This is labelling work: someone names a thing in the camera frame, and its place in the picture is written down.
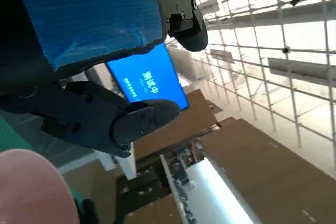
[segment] blue plastic wrap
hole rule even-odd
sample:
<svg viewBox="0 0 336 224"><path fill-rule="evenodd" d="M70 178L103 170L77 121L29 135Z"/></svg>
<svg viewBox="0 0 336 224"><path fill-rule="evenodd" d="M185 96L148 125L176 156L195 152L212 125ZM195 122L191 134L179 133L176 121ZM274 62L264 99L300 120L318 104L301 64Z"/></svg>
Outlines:
<svg viewBox="0 0 336 224"><path fill-rule="evenodd" d="M45 57L69 63L162 39L157 0L24 0Z"/></svg>

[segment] brown cardboard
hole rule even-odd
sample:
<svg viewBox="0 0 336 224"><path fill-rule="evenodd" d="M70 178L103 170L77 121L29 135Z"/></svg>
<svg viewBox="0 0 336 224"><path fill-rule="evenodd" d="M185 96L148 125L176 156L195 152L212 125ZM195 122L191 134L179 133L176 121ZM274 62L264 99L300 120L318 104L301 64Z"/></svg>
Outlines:
<svg viewBox="0 0 336 224"><path fill-rule="evenodd" d="M151 204L128 214L125 224L181 224L181 216L172 195L161 198Z"/></svg>
<svg viewBox="0 0 336 224"><path fill-rule="evenodd" d="M336 223L336 181L246 121L201 143L262 223Z"/></svg>
<svg viewBox="0 0 336 224"><path fill-rule="evenodd" d="M201 132L216 124L202 92L198 89L186 95L190 107L173 122L134 142L136 159L140 159Z"/></svg>

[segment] metal wire rack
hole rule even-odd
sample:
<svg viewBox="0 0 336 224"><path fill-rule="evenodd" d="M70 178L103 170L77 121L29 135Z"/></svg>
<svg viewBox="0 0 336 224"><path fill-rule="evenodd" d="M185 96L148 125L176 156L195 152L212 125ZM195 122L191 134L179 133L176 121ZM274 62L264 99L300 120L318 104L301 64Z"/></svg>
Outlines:
<svg viewBox="0 0 336 224"><path fill-rule="evenodd" d="M303 145L302 129L331 141L336 168L336 89L331 70L336 65L335 0L196 1L206 6L209 45L191 59L209 72L205 79L214 92L238 110L251 110L254 120L259 119L257 109L267 110L273 131L278 130L275 116L291 122L298 147ZM180 48L172 39L166 44ZM230 60L214 55L218 51ZM327 84L276 75L270 57L324 64Z"/></svg>

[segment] pink object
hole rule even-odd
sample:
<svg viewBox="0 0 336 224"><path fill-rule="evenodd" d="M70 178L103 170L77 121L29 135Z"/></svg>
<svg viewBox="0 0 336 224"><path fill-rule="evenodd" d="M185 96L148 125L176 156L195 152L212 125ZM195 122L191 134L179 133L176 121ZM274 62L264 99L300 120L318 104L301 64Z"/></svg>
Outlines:
<svg viewBox="0 0 336 224"><path fill-rule="evenodd" d="M0 153L0 224L79 224L66 182L41 155Z"/></svg>

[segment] blue screen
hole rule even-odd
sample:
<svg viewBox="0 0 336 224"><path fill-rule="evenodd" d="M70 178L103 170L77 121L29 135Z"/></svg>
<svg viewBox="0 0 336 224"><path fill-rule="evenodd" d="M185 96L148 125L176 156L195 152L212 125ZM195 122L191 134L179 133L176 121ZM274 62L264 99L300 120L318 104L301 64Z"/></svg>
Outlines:
<svg viewBox="0 0 336 224"><path fill-rule="evenodd" d="M107 65L130 102L166 99L177 103L181 110L188 107L164 43L145 55L110 61Z"/></svg>

